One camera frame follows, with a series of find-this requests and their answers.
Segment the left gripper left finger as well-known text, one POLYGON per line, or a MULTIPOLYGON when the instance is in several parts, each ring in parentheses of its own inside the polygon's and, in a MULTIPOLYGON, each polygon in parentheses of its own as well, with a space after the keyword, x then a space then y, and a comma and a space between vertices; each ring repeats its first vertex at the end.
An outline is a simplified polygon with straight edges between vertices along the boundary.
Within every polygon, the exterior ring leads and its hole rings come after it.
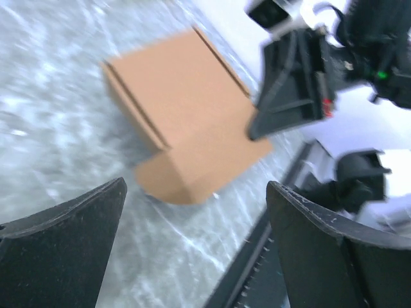
POLYGON ((1 225, 1 307, 95 307, 127 185, 113 179, 1 225))

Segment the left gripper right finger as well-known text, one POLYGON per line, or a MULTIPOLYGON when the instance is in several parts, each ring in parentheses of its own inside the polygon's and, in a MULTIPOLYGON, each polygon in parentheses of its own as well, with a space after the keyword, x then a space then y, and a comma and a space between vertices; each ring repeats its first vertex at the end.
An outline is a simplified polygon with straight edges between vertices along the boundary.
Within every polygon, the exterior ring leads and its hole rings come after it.
POLYGON ((286 186, 267 209, 291 307, 410 307, 410 239, 361 225, 286 186))

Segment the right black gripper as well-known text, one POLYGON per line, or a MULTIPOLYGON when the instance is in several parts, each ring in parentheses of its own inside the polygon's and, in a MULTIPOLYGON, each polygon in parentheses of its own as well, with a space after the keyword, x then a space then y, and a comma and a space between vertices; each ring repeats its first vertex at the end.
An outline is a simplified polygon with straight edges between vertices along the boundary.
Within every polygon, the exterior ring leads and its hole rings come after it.
POLYGON ((319 30, 291 31, 263 48, 264 79, 248 128, 252 141, 331 117, 335 92, 369 84, 370 102, 410 108, 410 1, 350 1, 329 47, 319 30))

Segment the brown cardboard box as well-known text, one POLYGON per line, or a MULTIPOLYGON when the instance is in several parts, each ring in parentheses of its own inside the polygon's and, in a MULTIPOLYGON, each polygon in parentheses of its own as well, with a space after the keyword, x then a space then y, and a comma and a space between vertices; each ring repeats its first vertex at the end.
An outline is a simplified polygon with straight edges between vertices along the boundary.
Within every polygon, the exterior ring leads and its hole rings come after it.
POLYGON ((145 193, 202 203, 272 151, 247 137, 250 92, 206 34, 192 27, 101 63, 107 86, 153 157, 136 167, 145 193))

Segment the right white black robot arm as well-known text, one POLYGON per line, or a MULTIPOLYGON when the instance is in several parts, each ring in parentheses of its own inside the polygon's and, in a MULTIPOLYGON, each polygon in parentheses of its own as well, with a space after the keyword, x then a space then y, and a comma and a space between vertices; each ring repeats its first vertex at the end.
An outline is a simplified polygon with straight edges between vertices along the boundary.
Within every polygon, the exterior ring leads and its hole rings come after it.
MULTIPOLYGON (((265 73, 248 136, 271 133, 329 118, 337 92, 367 83, 372 102, 387 99, 410 108, 410 2, 351 1, 336 11, 337 46, 317 19, 331 4, 316 1, 253 1, 247 15, 269 32, 263 49, 265 73)), ((410 230, 410 208, 371 214, 363 205, 383 201, 396 151, 361 151, 339 158, 326 183, 309 174, 296 188, 305 198, 333 211, 346 211, 383 230, 410 230)))

